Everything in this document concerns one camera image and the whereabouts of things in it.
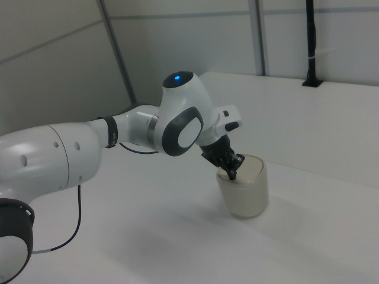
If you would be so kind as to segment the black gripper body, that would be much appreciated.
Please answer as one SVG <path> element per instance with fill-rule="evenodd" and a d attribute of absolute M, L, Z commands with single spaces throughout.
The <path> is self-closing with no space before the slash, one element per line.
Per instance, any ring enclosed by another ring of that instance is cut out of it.
<path fill-rule="evenodd" d="M 232 169 L 234 150 L 231 148 L 230 138 L 227 134 L 221 136 L 216 142 L 207 146 L 200 146 L 202 156 L 215 167 Z"/>

